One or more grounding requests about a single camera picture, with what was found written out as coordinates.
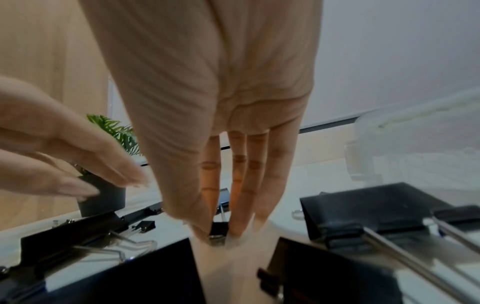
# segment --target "plastic container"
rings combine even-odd
[[[375,111],[345,146],[352,179],[406,182],[453,205],[480,202],[480,87]]]

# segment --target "dark gray planter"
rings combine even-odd
[[[94,174],[80,176],[80,179],[100,190],[99,195],[89,197],[83,202],[78,202],[82,217],[125,208],[125,188],[117,187]]]

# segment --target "hand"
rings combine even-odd
[[[205,237],[233,154],[229,230],[278,204],[313,87],[320,0],[81,0],[158,181]]]
[[[48,164],[41,153],[79,164],[117,186],[147,182],[141,169],[103,130],[38,88],[0,76],[0,189],[78,198],[99,193]]]

